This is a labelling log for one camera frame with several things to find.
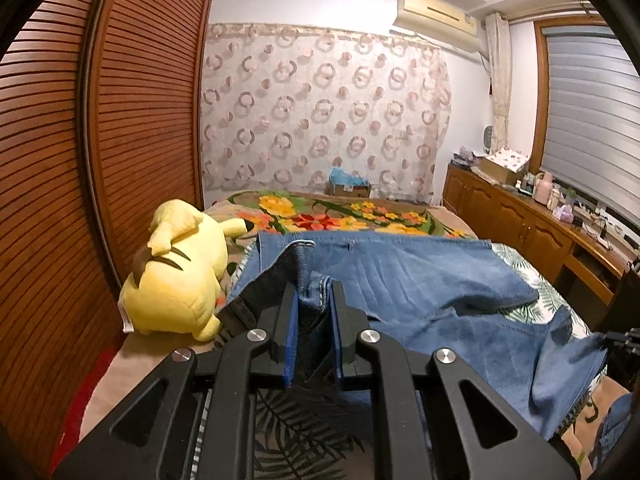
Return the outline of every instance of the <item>air conditioner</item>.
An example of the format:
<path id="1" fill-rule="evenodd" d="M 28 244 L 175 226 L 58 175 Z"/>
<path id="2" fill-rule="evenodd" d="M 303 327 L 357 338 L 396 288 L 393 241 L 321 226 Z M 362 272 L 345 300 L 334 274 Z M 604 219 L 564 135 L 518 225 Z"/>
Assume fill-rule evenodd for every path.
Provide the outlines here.
<path id="1" fill-rule="evenodd" d="M 476 19 L 440 0 L 398 0 L 394 25 L 466 52 L 477 52 L 480 46 Z"/>

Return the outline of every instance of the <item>window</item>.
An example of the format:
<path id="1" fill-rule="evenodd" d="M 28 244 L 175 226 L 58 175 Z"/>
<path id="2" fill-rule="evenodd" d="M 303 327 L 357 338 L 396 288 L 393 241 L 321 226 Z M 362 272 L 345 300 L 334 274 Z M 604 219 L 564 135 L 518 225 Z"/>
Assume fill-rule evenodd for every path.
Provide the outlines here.
<path id="1" fill-rule="evenodd" d="M 535 26 L 540 87 L 532 171 L 550 171 L 640 224 L 636 69 L 603 22 L 556 18 Z"/>

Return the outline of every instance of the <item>stuffed animal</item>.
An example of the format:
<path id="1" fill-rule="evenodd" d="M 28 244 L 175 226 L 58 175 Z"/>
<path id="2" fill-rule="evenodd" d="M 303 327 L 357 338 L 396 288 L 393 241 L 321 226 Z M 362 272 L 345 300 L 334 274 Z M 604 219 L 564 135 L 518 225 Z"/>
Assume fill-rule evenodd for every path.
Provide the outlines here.
<path id="1" fill-rule="evenodd" d="M 191 333 L 198 341 L 215 337 L 222 327 L 214 311 L 228 258 L 225 237 L 253 228 L 240 218 L 218 223 L 182 200 L 158 207 L 149 241 L 120 291 L 133 327 L 143 334 Z"/>

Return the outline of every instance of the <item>denim fabric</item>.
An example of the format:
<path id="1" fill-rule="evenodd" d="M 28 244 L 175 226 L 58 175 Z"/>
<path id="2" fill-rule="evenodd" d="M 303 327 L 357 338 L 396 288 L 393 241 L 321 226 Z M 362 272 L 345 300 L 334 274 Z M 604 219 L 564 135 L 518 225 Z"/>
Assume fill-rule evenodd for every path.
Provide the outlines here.
<path id="1" fill-rule="evenodd" d="M 609 408 L 607 416 L 600 425 L 596 444 L 590 455 L 594 469 L 602 463 L 624 433 L 626 425 L 631 420 L 631 405 L 632 394 L 626 394 L 617 399 Z"/>
<path id="2" fill-rule="evenodd" d="M 514 322 L 498 310 L 535 301 L 486 240 L 451 240 L 375 232 L 260 233 L 227 307 L 246 327 L 278 304 L 287 281 L 298 287 L 298 379 L 330 364 L 328 304 L 339 280 L 347 303 L 367 313 L 372 328 L 406 348 L 451 348 L 537 431 L 550 438 L 604 364 L 602 337 L 571 336 L 567 309 L 548 325 Z M 367 394 L 334 396 L 351 413 L 350 428 L 370 436 Z"/>

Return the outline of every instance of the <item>silver bolt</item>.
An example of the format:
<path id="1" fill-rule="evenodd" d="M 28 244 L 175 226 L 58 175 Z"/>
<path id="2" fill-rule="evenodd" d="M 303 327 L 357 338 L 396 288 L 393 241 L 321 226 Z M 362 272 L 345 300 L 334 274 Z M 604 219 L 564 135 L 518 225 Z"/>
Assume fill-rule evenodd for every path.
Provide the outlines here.
<path id="1" fill-rule="evenodd" d="M 451 364 L 456 360 L 456 353 L 448 348 L 441 348 L 436 352 L 436 359 L 443 364 Z"/>
<path id="2" fill-rule="evenodd" d="M 360 332 L 360 339 L 365 343 L 377 343 L 380 341 L 380 334 L 372 329 L 363 330 Z"/>
<path id="3" fill-rule="evenodd" d="M 261 328 L 254 328 L 246 333 L 246 338 L 249 341 L 257 343 L 258 341 L 264 341 L 267 339 L 267 333 Z"/>
<path id="4" fill-rule="evenodd" d="M 183 363 L 191 359 L 191 349 L 190 348 L 177 348 L 173 352 L 171 352 L 171 359 L 173 359 L 177 363 Z"/>

